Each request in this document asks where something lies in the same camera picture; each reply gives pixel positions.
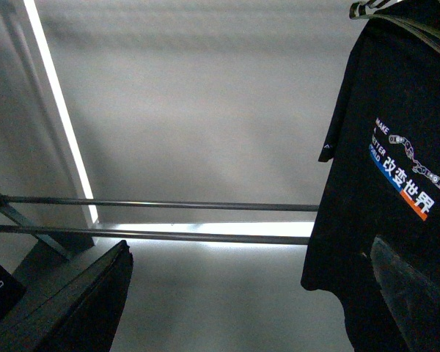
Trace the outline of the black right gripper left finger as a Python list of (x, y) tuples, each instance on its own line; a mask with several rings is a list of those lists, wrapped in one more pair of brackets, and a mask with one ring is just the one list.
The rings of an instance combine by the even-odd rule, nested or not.
[(109, 351), (133, 272), (120, 241), (89, 263), (76, 258), (31, 283), (0, 322), (0, 351)]

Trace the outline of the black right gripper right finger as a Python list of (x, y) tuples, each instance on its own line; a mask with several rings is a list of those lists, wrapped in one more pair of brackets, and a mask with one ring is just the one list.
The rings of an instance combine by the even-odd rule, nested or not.
[(417, 250), (377, 236), (371, 262), (384, 301), (410, 351), (440, 351), (440, 247)]

